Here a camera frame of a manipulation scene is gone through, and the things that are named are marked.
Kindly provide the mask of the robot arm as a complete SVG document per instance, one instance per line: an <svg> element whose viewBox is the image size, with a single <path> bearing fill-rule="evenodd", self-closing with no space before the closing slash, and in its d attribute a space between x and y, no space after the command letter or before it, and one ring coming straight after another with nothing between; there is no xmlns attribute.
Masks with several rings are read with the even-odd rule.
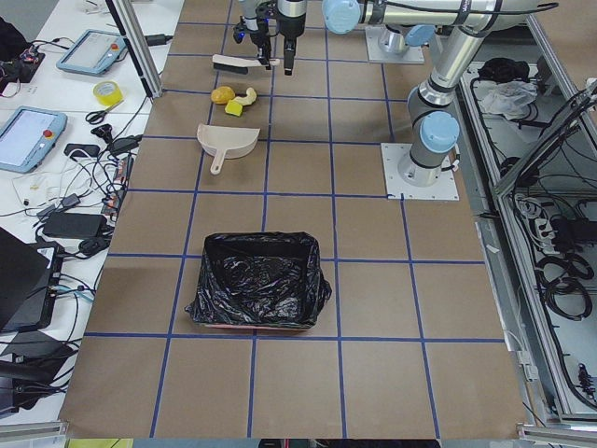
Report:
<svg viewBox="0 0 597 448"><path fill-rule="evenodd" d="M509 29L531 14L557 6L542 1L324 1L322 14L328 31L337 35L362 23L452 28L430 75L410 94L414 140L397 165L405 182L426 188L437 182L441 165L458 140L460 126L446 108L483 40L492 31Z"/></svg>
<svg viewBox="0 0 597 448"><path fill-rule="evenodd" d="M347 34L356 25L366 23L368 57L372 62L388 62L397 57L404 63L410 54L422 56L420 47L428 44L436 27L429 24L392 24L383 17L385 1L324 1L322 13L327 29ZM242 15L235 25L233 38L242 43L248 36L257 47L257 63L271 69L270 22L275 33L284 38L283 67L287 76L293 74L297 41L304 34L307 3L305 1L242 1Z"/></svg>

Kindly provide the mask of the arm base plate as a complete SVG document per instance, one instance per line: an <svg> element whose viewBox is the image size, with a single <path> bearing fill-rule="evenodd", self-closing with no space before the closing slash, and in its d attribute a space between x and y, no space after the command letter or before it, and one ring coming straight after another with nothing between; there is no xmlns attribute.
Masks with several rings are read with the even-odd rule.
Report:
<svg viewBox="0 0 597 448"><path fill-rule="evenodd" d="M367 26L368 60L371 63L424 64L422 46L426 25Z"/></svg>
<svg viewBox="0 0 597 448"><path fill-rule="evenodd" d="M423 168L410 157L411 144L382 143L386 197L392 200L457 202L459 200L450 157L435 168Z"/></svg>

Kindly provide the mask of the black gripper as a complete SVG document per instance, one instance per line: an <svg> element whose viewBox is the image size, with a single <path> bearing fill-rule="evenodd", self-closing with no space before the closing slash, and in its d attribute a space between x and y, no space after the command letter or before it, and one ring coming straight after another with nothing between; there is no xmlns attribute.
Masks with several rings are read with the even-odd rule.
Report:
<svg viewBox="0 0 597 448"><path fill-rule="evenodd" d="M306 0L278 0L279 31L284 37L284 73L292 76L298 38L304 33Z"/></svg>
<svg viewBox="0 0 597 448"><path fill-rule="evenodd" d="M271 39L269 21L277 20L276 15L265 18L240 17L240 21L233 28L233 39L236 44L241 44L248 36L257 47L257 59L266 70L271 70Z"/></svg>

